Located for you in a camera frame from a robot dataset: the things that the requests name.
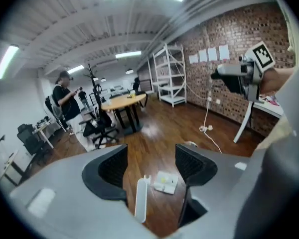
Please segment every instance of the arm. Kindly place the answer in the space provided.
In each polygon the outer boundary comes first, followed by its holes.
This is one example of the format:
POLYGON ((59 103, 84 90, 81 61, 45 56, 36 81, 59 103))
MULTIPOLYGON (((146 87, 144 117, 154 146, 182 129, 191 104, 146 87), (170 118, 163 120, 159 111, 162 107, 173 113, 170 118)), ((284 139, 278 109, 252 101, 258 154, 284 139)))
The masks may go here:
POLYGON ((268 69, 260 85, 261 93, 278 91, 293 74, 294 68, 268 69))
POLYGON ((60 106, 64 105, 71 97, 75 96, 76 92, 71 91, 69 94, 67 94, 64 98, 61 98, 58 101, 58 104, 60 106))

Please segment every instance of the paper sheet on wall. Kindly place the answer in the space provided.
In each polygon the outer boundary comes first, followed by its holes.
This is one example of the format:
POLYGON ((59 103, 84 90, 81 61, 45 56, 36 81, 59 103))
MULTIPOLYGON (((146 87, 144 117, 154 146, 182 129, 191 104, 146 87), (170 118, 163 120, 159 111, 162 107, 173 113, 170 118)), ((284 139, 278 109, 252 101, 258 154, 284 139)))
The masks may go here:
POLYGON ((230 59, 228 45, 219 45, 219 57, 222 59, 230 59))
POLYGON ((207 62, 207 52, 206 49, 199 51, 199 61, 200 62, 207 62))
POLYGON ((208 48, 208 59, 209 61, 217 61, 216 47, 208 48))
POLYGON ((189 56, 189 63, 190 63, 190 64, 198 63, 198 55, 195 54, 195 55, 191 55, 191 56, 189 56))

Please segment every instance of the bag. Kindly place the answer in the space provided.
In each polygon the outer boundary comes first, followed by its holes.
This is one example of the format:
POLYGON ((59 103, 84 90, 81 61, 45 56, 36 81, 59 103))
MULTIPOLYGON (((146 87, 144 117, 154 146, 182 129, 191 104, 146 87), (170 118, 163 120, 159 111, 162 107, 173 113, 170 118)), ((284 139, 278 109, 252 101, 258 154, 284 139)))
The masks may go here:
POLYGON ((53 112, 54 116, 58 120, 60 120, 63 117, 63 112, 62 112, 61 106, 59 104, 57 104, 53 98, 53 91, 52 91, 52 94, 50 95, 50 103, 52 106, 52 112, 53 112))

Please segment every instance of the red brick wall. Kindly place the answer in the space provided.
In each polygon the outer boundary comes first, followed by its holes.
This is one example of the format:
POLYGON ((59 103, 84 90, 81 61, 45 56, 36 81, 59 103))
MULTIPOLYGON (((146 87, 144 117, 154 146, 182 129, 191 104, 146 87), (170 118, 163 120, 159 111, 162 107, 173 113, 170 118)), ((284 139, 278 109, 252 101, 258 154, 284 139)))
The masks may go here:
MULTIPOLYGON (((230 93, 221 80, 215 80, 213 87, 209 82, 210 74, 224 61, 189 64, 188 56, 201 49, 216 47, 219 59, 218 46, 228 44, 230 61, 226 63, 239 63, 239 55, 261 40, 272 53, 277 68, 294 66, 294 55, 287 51, 286 22, 277 3, 254 4, 226 12, 181 36, 177 42, 184 48, 187 84, 203 98, 187 89, 187 101, 206 107, 208 91, 211 91, 211 110, 242 122, 248 102, 242 96, 230 93), (216 99, 221 100, 220 105, 216 104, 216 99)), ((277 121, 276 117, 254 109, 252 128, 267 136, 277 121)))

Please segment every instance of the shelf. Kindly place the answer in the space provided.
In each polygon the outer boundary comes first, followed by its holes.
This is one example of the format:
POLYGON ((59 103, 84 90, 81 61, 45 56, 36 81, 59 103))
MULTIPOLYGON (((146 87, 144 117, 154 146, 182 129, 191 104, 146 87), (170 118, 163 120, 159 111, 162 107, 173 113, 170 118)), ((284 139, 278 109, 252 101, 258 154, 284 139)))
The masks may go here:
MULTIPOLYGON (((170 63, 171 65, 172 65, 172 64, 181 64, 181 65, 183 65, 183 61, 178 61, 178 60, 170 61, 169 63, 170 63)), ((164 63, 161 63, 161 64, 157 65, 157 66, 156 66, 156 69, 161 68, 161 67, 164 67, 164 66, 168 66, 168 62, 167 62, 167 61, 164 62, 164 63)))
POLYGON ((180 96, 176 96, 172 99, 171 95, 165 95, 165 96, 161 96, 160 99, 162 99, 168 103, 171 103, 171 104, 173 104, 173 103, 180 104, 180 103, 185 102, 185 97, 180 97, 180 96))
MULTIPOLYGON (((158 79, 168 79, 170 76, 169 75, 163 75, 163 76, 158 76, 158 79)), ((171 77, 184 77, 184 74, 172 74, 171 77)))
POLYGON ((179 90, 179 89, 182 89, 184 88, 183 85, 179 85, 179 86, 164 86, 164 87, 160 87, 161 90, 167 90, 167 91, 173 91, 173 90, 179 90))
MULTIPOLYGON (((181 52, 181 47, 179 46, 167 46, 168 50, 170 51, 170 53, 173 55, 175 53, 181 52)), ((166 49, 165 47, 163 49, 161 49, 159 52, 157 52, 154 55, 154 58, 158 57, 159 55, 166 53, 166 49)))
POLYGON ((158 85, 161 85, 161 84, 168 84, 169 81, 158 81, 158 82, 153 82, 153 85, 154 86, 158 86, 158 85))

